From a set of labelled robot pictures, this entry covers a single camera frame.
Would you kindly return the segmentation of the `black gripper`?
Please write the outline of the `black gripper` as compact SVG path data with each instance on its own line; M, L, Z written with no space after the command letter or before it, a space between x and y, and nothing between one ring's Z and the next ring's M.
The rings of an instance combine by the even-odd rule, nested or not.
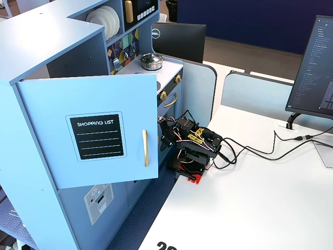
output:
M171 145L179 141L179 137L175 134L174 127L162 126L162 137L161 137L161 146L160 151L164 151L166 148L169 148Z

